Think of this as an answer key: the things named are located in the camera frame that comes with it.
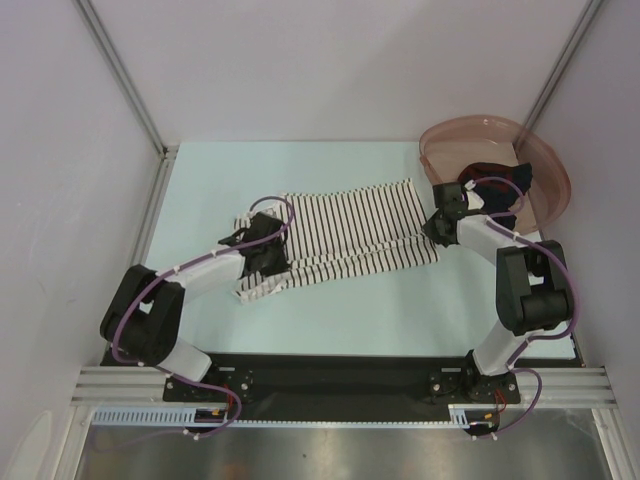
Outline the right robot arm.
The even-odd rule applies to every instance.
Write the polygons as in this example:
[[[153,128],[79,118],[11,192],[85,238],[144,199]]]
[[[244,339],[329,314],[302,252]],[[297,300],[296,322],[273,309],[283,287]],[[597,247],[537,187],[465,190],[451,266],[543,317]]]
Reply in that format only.
[[[433,187],[436,211],[422,230],[432,243],[465,247],[496,269],[498,321],[479,347],[471,351],[473,369],[461,376],[463,393],[484,401],[535,341],[568,336],[578,307],[561,245],[534,243],[507,229],[485,212],[473,181]]]

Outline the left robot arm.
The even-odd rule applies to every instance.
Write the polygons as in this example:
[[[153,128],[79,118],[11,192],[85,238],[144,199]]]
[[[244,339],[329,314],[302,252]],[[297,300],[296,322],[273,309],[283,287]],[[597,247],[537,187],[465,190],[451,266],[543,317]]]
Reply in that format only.
[[[211,369],[208,354],[179,337],[183,309],[200,295],[251,274],[286,271],[290,224],[258,212],[250,216],[248,226],[220,240],[213,250],[164,273],[141,264],[130,267],[100,325],[113,358],[183,377],[197,398],[214,397],[221,376]]]

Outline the black white striped tank top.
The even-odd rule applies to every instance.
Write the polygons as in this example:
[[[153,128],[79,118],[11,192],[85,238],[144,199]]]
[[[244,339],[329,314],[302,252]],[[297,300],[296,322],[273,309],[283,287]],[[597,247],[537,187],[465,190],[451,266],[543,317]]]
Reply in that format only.
[[[234,291],[242,303],[291,288],[429,265],[439,260],[422,232],[426,216],[413,182],[328,194],[284,193],[295,218],[284,252],[289,268],[252,273]]]

